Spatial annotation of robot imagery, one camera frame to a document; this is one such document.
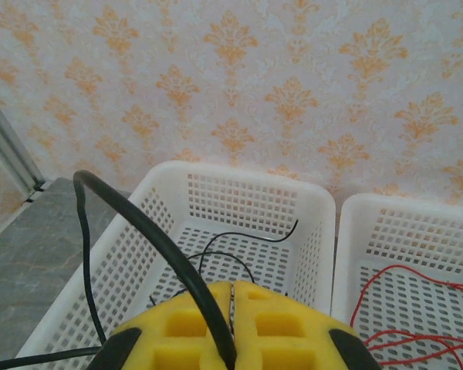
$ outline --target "yellow sponge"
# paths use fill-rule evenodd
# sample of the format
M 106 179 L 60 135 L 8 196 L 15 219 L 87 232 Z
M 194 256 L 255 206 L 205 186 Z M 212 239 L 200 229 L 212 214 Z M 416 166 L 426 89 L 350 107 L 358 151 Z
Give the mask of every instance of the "yellow sponge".
M 355 331 L 330 316 L 258 285 L 236 281 L 235 370 L 340 370 L 331 329 Z
M 208 287 L 228 322 L 231 284 L 214 283 Z M 235 370 L 347 368 L 333 344 L 330 330 L 357 336 L 352 328 L 252 283 L 236 281 L 234 291 Z M 114 334 L 130 328 L 139 328 L 141 332 L 123 363 L 123 370 L 226 370 L 189 293 L 136 316 Z M 351 343 L 348 345 L 354 351 L 365 351 L 363 345 L 358 350 Z
M 208 285 L 229 323 L 232 286 Z M 142 330 L 123 370 L 226 370 L 206 322 L 189 293 L 160 303 L 122 324 L 114 332 L 128 328 Z

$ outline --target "red wire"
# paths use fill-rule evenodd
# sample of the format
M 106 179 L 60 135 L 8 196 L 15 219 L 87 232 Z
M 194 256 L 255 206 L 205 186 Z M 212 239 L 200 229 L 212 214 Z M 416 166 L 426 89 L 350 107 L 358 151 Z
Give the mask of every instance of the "red wire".
M 410 343 L 412 341 L 420 341 L 420 340 L 430 339 L 432 341 L 436 341 L 437 343 L 441 343 L 446 348 L 450 348 L 450 352 L 455 357 L 455 360 L 458 363 L 458 366 L 460 367 L 461 370 L 463 370 L 463 362 L 459 358 L 458 354 L 456 353 L 456 351 L 454 349 L 452 349 L 451 345 L 449 345 L 446 341 L 443 340 L 443 339 L 445 339 L 445 340 L 448 340 L 448 341 L 459 341 L 459 342 L 463 343 L 463 339 L 461 339 L 461 338 L 448 337 L 446 335 L 416 335 L 416 334 L 411 334 L 411 333 L 407 333 L 405 331 L 400 331 L 400 330 L 386 330 L 386 331 L 380 331 L 376 335 L 373 335 L 372 337 L 370 337 L 369 339 L 367 339 L 365 341 L 365 344 L 368 345 L 375 338 L 380 337 L 381 335 L 385 335 L 385 334 L 407 335 L 407 336 L 410 336 L 411 338 L 403 339 L 403 340 L 400 340 L 400 341 L 392 341 L 390 343 L 385 343 L 385 344 L 382 344 L 382 345 L 374 345 L 372 347 L 369 347 L 369 351 L 376 351 L 377 349 L 382 349 L 382 348 L 386 348 L 386 347 L 395 347 L 397 345 L 404 345 L 404 344 Z M 413 360 L 414 360 L 414 362 L 421 361 L 420 358 L 414 358 Z
M 372 335 L 370 338 L 368 338 L 365 341 L 365 344 L 368 345 L 374 339 L 379 338 L 380 336 L 385 335 L 385 334 L 399 334 L 399 335 L 406 335 L 406 336 L 409 336 L 409 337 L 427 336 L 427 337 L 432 337 L 432 338 L 443 339 L 445 341 L 459 341 L 460 343 L 463 343 L 463 339 L 456 338 L 456 337 L 451 337 L 449 335 L 413 334 L 413 333 L 410 333 L 408 331 L 402 331 L 402 330 L 397 330 L 397 329 L 389 329 L 389 330 L 379 331 L 378 333 Z
M 454 347 L 446 348 L 443 349 L 442 351 L 431 353 L 430 355 L 422 356 L 422 357 L 417 357 L 417 358 L 409 358 L 408 360 L 391 360 L 391 361 L 383 361 L 379 362 L 379 365 L 381 366 L 387 366 L 387 365 L 408 365 L 408 364 L 413 364 L 415 362 L 423 362 L 427 361 L 431 358 L 436 358 L 440 355 L 443 355 L 445 353 L 449 352 L 454 352 L 458 349 L 463 349 L 463 345 L 456 345 Z
M 351 327 L 353 327 L 353 323 L 355 322 L 355 318 L 357 317 L 357 313 L 360 310 L 360 306 L 362 305 L 362 302 L 363 302 L 363 296 L 366 294 L 367 289 L 369 288 L 369 286 L 376 279 L 378 279 L 384 272 L 386 272 L 386 271 L 388 271 L 388 270 L 390 270 L 392 268 L 402 268 L 404 270 L 408 270 L 408 271 L 420 276 L 423 279 L 429 280 L 429 281 L 431 281 L 431 282 L 433 282 L 435 284 L 444 285 L 444 286 L 447 286 L 447 287 L 450 287 L 450 288 L 454 288 L 454 289 L 458 289 L 460 291 L 463 291 L 463 284 L 461 284 L 461 283 L 451 283 L 449 281 L 439 281 L 439 280 L 433 279 L 432 277 L 428 277 L 427 275 L 424 275 L 421 272 L 416 271 L 415 269 L 413 269 L 411 267 L 404 266 L 402 264 L 393 264 L 393 265 L 387 266 L 387 267 L 383 268 L 382 270 L 380 270 L 379 272 L 377 272 L 377 274 L 375 274 L 363 286 L 362 291 L 360 292 L 359 300 L 357 302 L 355 310 L 353 311 L 352 317 L 350 319 L 350 326 Z M 418 357 L 418 358 L 409 358 L 409 359 L 405 359 L 405 360 L 391 360 L 391 361 L 381 362 L 380 363 L 381 366 L 385 366 L 385 365 L 408 365 L 408 364 L 412 364 L 412 363 L 415 363 L 415 362 L 426 361 L 426 360 L 428 360 L 430 358 L 436 358 L 436 357 L 438 357 L 440 355 L 443 355 L 443 354 L 446 354 L 446 353 L 451 353 L 455 357 L 456 362 L 458 363 L 460 369 L 463 370 L 463 362 L 461 361 L 458 354 L 456 353 L 456 351 L 458 349 L 463 349 L 463 339 L 461 339 L 461 338 L 455 338 L 455 337 L 451 337 L 451 336 L 447 336 L 447 335 L 418 335 L 418 334 L 411 334 L 411 333 L 406 332 L 406 331 L 401 331 L 401 330 L 397 330 L 397 329 L 391 329 L 391 330 L 379 331 L 375 335 L 372 335 L 370 338 L 368 338 L 365 341 L 365 344 L 369 345 L 369 343 L 371 341 L 373 341 L 374 339 L 379 338 L 381 335 L 385 335 L 385 334 L 406 335 L 406 336 L 408 336 L 410 338 L 403 339 L 403 340 L 400 340 L 400 341 L 394 341 L 394 342 L 390 342 L 390 343 L 386 343 L 386 344 L 382 344 L 382 345 L 375 345 L 375 346 L 370 347 L 369 351 L 374 351 L 374 350 L 377 350 L 377 349 L 382 349 L 382 348 L 387 348 L 387 347 L 392 347 L 392 346 L 397 346 L 397 345 L 403 345 L 403 344 L 406 344 L 406 343 L 410 343 L 410 342 L 413 342 L 413 341 L 419 341 L 419 340 L 436 341 L 437 343 L 440 343 L 443 346 L 445 346 L 446 349 L 435 352 L 435 353 L 432 353 L 430 355 L 425 355 L 425 356 L 422 356 L 422 357 Z M 461 342 L 462 344 L 461 345 L 456 345 L 456 346 L 451 346 L 446 341 L 457 341 L 457 342 Z
M 422 274 L 421 272 L 418 272 L 417 270 L 411 268 L 411 267 L 408 267 L 408 266 L 404 266 L 402 264 L 392 264 L 391 266 L 387 266 L 385 268 L 383 268 L 381 271 L 379 271 L 377 274 L 375 274 L 362 288 L 362 291 L 360 292 L 360 297 L 358 299 L 358 302 L 357 302 L 357 305 L 355 306 L 355 310 L 353 311 L 353 314 L 352 314 L 352 318 L 350 320 L 350 326 L 353 327 L 353 323 L 355 322 L 355 317 L 357 316 L 358 314 L 358 311 L 360 310 L 360 306 L 362 305 L 362 302 L 363 302 L 363 296 L 365 295 L 365 293 L 367 292 L 367 289 L 368 287 L 376 280 L 379 278 L 379 276 L 381 276 L 384 272 L 392 269 L 392 268 L 403 268 L 404 270 L 408 270 L 418 276 L 420 276 L 421 278 L 423 279 L 426 279 L 426 280 L 429 280 L 435 284 L 440 284 L 440 285 L 445 285 L 447 287 L 451 287 L 451 288 L 455 288 L 455 289 L 459 289 L 461 291 L 463 291 L 463 284 L 459 284 L 459 283 L 450 283 L 448 281 L 440 281 L 440 280 L 436 280 L 436 279 L 433 279 L 432 277 L 428 277 L 424 274 Z

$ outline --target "plastic basket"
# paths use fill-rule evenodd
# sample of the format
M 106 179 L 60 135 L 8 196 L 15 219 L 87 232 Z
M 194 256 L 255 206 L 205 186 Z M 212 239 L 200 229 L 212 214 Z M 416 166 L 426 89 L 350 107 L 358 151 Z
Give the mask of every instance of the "plastic basket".
M 330 312 L 335 204 L 322 187 L 267 173 L 174 161 L 153 168 L 130 201 L 187 256 L 225 231 L 280 239 L 298 219 L 295 232 L 282 243 L 228 236 L 218 238 L 210 250 L 241 258 L 256 284 Z M 166 261 L 120 215 L 91 255 L 94 297 L 108 334 L 150 308 L 150 295 L 156 302 L 166 301 L 183 288 Z M 212 255 L 206 261 L 207 282 L 249 279 L 230 257 Z M 79 267 L 18 356 L 98 344 Z M 88 362 L 76 358 L 34 368 L 78 369 Z
M 399 197 L 359 194 L 343 205 L 332 315 L 346 323 L 360 290 L 382 268 L 403 264 L 440 281 L 463 283 L 463 209 Z M 463 292 L 391 269 L 370 285 L 354 328 L 362 338 L 386 329 L 463 338 Z M 373 344 L 400 340 L 385 336 Z M 374 352 L 381 361 L 444 349 L 419 341 Z M 463 361 L 463 351 L 459 352 Z M 452 355 L 427 363 L 387 366 L 459 370 Z

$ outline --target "marble floor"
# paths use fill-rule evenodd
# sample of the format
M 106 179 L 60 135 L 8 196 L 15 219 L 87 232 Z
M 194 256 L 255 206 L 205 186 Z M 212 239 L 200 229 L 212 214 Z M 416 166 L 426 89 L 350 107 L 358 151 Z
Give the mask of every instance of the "marble floor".
M 115 213 L 86 190 L 92 241 Z M 71 180 L 55 180 L 0 233 L 0 360 L 13 358 L 80 265 Z

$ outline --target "black plastic part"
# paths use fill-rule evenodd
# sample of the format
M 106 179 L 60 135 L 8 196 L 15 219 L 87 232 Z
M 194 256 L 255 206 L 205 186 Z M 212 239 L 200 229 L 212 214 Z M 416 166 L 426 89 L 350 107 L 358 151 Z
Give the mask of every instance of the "black plastic part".
M 139 328 L 130 328 L 108 338 L 87 370 L 121 370 L 140 333 Z
M 233 370 L 235 368 L 237 351 L 230 328 L 218 303 L 209 291 L 208 286 L 204 280 L 202 280 L 201 275 L 195 270 L 192 263 L 185 257 L 181 249 L 140 208 L 136 207 L 122 194 L 118 193 L 96 175 L 85 170 L 76 171 L 73 176 L 73 182 L 77 196 L 78 209 L 83 208 L 80 206 L 83 205 L 86 197 L 84 184 L 140 231 L 140 233 L 153 244 L 153 247 L 160 252 L 161 256 L 167 261 L 170 267 L 174 269 L 177 276 L 188 289 L 199 311 L 202 313 L 209 331 L 211 332 L 211 336 L 215 340 L 218 354 L 223 359 L 227 370 Z M 83 244 L 87 244 L 87 238 L 84 238 Z M 83 254 L 84 261 L 87 261 L 86 257 L 89 257 L 89 254 Z M 85 288 L 90 287 L 89 277 L 84 281 L 84 284 Z M 97 317 L 96 310 L 91 310 L 91 308 L 95 307 L 94 304 L 90 304 L 91 316 L 93 322 L 96 324 L 94 321 Z
M 381 370 L 359 338 L 341 329 L 331 329 L 330 336 L 348 370 Z

